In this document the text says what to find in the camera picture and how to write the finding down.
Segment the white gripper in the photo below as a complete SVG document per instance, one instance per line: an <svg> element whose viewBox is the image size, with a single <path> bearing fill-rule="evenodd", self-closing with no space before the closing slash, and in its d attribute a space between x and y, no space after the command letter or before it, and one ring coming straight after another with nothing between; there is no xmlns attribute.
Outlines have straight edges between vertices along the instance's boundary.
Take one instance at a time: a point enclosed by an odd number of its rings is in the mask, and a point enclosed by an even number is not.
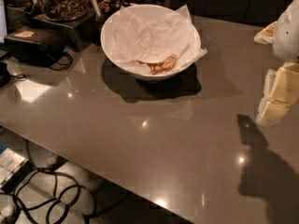
<svg viewBox="0 0 299 224"><path fill-rule="evenodd" d="M254 41L273 43L274 55L285 61L278 70L268 70L258 107L257 124L271 127L280 123L299 100L299 0L293 0L278 21L263 28Z"/></svg>

